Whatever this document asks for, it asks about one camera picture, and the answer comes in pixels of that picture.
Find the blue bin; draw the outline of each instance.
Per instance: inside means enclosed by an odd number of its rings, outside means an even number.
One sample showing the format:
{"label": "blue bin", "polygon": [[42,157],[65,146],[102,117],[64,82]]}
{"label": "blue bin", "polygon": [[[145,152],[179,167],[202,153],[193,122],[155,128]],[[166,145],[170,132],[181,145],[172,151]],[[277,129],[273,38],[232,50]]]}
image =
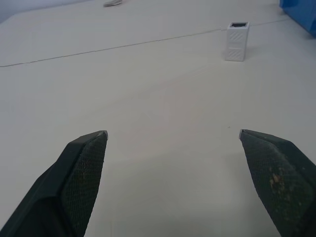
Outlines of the blue bin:
{"label": "blue bin", "polygon": [[316,37],[316,0],[280,0],[280,7]]}

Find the white box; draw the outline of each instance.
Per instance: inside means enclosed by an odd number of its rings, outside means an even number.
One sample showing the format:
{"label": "white box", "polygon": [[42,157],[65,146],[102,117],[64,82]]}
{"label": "white box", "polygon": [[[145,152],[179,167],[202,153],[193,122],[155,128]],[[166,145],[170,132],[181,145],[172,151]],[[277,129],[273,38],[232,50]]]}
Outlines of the white box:
{"label": "white box", "polygon": [[240,61],[245,59],[249,22],[233,22],[227,28],[226,61]]}

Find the wall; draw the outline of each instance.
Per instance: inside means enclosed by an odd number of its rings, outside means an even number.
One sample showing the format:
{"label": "wall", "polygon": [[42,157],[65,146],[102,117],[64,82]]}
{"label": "wall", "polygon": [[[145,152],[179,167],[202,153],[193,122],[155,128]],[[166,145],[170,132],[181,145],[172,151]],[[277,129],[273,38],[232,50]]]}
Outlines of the wall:
{"label": "wall", "polygon": [[0,23],[18,12],[83,1],[87,0],[0,0]]}

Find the box top opening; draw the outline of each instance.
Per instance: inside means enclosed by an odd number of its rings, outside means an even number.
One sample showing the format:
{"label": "box top opening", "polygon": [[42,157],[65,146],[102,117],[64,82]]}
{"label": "box top opening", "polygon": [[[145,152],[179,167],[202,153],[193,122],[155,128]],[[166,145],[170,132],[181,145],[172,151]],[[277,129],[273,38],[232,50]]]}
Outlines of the box top opening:
{"label": "box top opening", "polygon": [[247,22],[232,23],[231,27],[246,27],[247,24],[248,24]]}

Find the small object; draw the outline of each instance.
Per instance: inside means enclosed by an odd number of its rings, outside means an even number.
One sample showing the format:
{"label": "small object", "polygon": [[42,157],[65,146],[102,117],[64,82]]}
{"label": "small object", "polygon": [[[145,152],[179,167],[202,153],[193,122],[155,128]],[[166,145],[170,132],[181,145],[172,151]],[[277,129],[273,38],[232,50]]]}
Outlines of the small object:
{"label": "small object", "polygon": [[226,61],[244,61],[249,27],[249,22],[233,22],[228,26],[225,52]]}
{"label": "small object", "polygon": [[123,1],[122,0],[112,0],[110,2],[106,2],[103,7],[108,7],[108,6],[116,6],[116,5],[120,5],[122,4]]}

